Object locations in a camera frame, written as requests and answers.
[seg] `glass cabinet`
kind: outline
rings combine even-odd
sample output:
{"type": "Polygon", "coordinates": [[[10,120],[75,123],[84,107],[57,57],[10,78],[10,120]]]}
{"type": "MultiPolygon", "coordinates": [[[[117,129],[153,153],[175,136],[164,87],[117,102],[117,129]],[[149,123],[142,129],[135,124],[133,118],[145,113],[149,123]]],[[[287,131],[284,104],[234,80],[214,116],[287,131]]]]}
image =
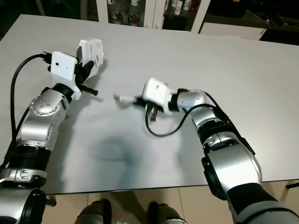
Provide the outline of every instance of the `glass cabinet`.
{"type": "Polygon", "coordinates": [[[156,0],[153,28],[198,33],[210,0],[156,0]]]}
{"type": "Polygon", "coordinates": [[[99,21],[152,28],[156,0],[97,0],[99,21]]]}

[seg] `small white object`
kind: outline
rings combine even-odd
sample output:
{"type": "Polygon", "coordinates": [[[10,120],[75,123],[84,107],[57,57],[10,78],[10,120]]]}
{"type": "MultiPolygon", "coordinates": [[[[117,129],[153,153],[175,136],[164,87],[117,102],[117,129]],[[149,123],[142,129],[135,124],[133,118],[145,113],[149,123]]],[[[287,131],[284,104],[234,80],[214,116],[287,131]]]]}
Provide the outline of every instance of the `small white object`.
{"type": "Polygon", "coordinates": [[[183,9],[185,11],[189,11],[189,9],[191,7],[191,3],[192,3],[192,0],[186,0],[183,9]]]}
{"type": "Polygon", "coordinates": [[[54,51],[52,53],[51,74],[53,77],[53,85],[61,83],[70,87],[74,91],[71,96],[73,100],[78,100],[81,97],[81,91],[75,83],[76,64],[78,64],[78,61],[73,56],[60,51],[54,51]]]}
{"type": "Polygon", "coordinates": [[[172,7],[176,7],[176,6],[177,6],[177,1],[178,1],[178,0],[172,0],[172,2],[171,2],[171,6],[172,6],[172,7]]]}
{"type": "Polygon", "coordinates": [[[108,5],[112,5],[114,3],[114,0],[107,0],[108,5]]]}
{"type": "Polygon", "coordinates": [[[111,10],[111,18],[114,20],[122,20],[122,15],[120,10],[118,9],[111,10]]]}
{"type": "Polygon", "coordinates": [[[168,100],[172,93],[173,91],[168,88],[167,84],[155,78],[150,78],[144,85],[142,98],[161,106],[165,114],[172,115],[168,108],[168,100]]]}
{"type": "Polygon", "coordinates": [[[102,41],[100,39],[90,38],[81,40],[79,46],[82,48],[82,66],[89,61],[93,61],[94,65],[90,71],[89,77],[97,74],[99,67],[104,63],[104,51],[102,41]]]}
{"type": "Polygon", "coordinates": [[[131,106],[136,101],[135,97],[120,96],[116,94],[113,95],[113,98],[120,108],[131,106]]]}
{"type": "Polygon", "coordinates": [[[138,6],[139,0],[131,0],[132,6],[138,6]]]}
{"type": "Polygon", "coordinates": [[[174,14],[175,15],[179,15],[181,12],[181,8],[182,8],[183,2],[178,0],[177,1],[177,5],[176,5],[176,9],[174,10],[174,14]]]}

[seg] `cup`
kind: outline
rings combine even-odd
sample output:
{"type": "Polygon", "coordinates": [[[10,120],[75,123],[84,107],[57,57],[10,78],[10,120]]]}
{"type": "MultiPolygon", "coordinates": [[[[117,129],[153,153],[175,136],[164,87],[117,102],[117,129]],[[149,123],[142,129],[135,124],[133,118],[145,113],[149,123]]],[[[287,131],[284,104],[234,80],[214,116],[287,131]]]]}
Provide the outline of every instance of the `cup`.
{"type": "Polygon", "coordinates": [[[176,9],[174,10],[174,14],[175,15],[179,15],[180,14],[181,8],[182,8],[182,4],[183,4],[182,1],[180,1],[180,0],[177,1],[176,9]]]}
{"type": "Polygon", "coordinates": [[[132,6],[138,6],[139,0],[131,0],[132,6]]]}
{"type": "Polygon", "coordinates": [[[190,7],[191,7],[191,4],[192,4],[192,0],[186,0],[183,9],[184,9],[185,11],[189,11],[189,9],[190,9],[190,7]]]}
{"type": "Polygon", "coordinates": [[[114,3],[114,0],[107,0],[107,5],[112,5],[114,3]]]}
{"type": "Polygon", "coordinates": [[[121,15],[120,10],[118,10],[118,9],[111,10],[111,19],[122,20],[122,15],[121,15]]]}
{"type": "Polygon", "coordinates": [[[138,22],[139,21],[138,12],[129,12],[128,21],[129,22],[138,22]]]}
{"type": "Polygon", "coordinates": [[[172,2],[171,2],[171,6],[172,6],[172,7],[176,7],[176,6],[177,6],[177,1],[178,1],[178,0],[172,0],[172,2]]]}
{"type": "Polygon", "coordinates": [[[164,12],[168,9],[169,0],[165,0],[164,12]]]}

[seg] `black cable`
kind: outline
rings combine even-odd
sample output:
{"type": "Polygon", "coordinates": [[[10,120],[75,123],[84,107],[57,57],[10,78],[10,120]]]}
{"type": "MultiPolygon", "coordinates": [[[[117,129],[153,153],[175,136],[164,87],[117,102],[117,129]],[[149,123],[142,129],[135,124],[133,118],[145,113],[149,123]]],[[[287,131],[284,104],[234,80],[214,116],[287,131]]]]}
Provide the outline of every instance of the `black cable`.
{"type": "Polygon", "coordinates": [[[146,113],[145,113],[145,125],[146,125],[146,128],[148,129],[148,131],[154,135],[154,136],[157,136],[157,137],[165,137],[165,136],[169,136],[169,135],[172,135],[174,134],[175,132],[177,132],[181,126],[183,125],[184,121],[186,120],[186,118],[188,117],[188,115],[191,113],[191,111],[193,111],[194,109],[198,108],[198,107],[210,107],[210,108],[213,108],[213,109],[217,109],[216,106],[213,106],[213,105],[210,105],[210,104],[199,104],[199,105],[196,105],[196,106],[193,106],[191,107],[186,113],[185,115],[183,116],[181,122],[179,123],[178,127],[176,129],[174,129],[172,132],[169,132],[169,133],[165,133],[165,134],[157,134],[157,133],[154,133],[151,128],[150,128],[150,125],[149,125],[149,115],[150,115],[150,111],[154,108],[155,104],[152,103],[152,102],[148,102],[148,105],[147,105],[147,109],[146,109],[146,113]]]}
{"type": "Polygon", "coordinates": [[[11,81],[11,88],[10,88],[10,121],[11,121],[11,133],[12,133],[12,146],[15,145],[16,141],[16,128],[15,128],[15,118],[14,118],[14,87],[15,87],[15,82],[17,80],[17,77],[19,75],[20,70],[24,67],[25,64],[27,64],[29,61],[35,59],[35,58],[44,58],[44,54],[38,54],[38,55],[33,55],[27,58],[25,61],[23,61],[17,70],[14,73],[13,79],[11,81]]]}

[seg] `mug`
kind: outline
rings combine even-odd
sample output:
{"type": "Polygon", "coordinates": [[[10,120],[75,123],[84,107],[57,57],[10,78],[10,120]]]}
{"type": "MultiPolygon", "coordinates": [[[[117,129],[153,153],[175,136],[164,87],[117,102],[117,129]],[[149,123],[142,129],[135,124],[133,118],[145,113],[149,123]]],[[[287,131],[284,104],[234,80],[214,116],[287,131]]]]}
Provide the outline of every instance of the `mug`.
{"type": "Polygon", "coordinates": [[[172,2],[171,2],[171,6],[172,6],[172,7],[176,7],[176,6],[177,6],[177,1],[178,1],[178,0],[172,0],[172,2]]]}
{"type": "Polygon", "coordinates": [[[128,17],[129,22],[138,22],[139,21],[139,15],[137,12],[130,12],[128,17]]]}
{"type": "Polygon", "coordinates": [[[139,0],[131,0],[131,5],[132,6],[138,6],[139,0]]]}
{"type": "Polygon", "coordinates": [[[118,9],[111,10],[111,18],[114,20],[122,20],[122,15],[120,10],[118,9]]]}
{"type": "Polygon", "coordinates": [[[112,5],[114,3],[114,0],[107,0],[108,5],[112,5]]]}

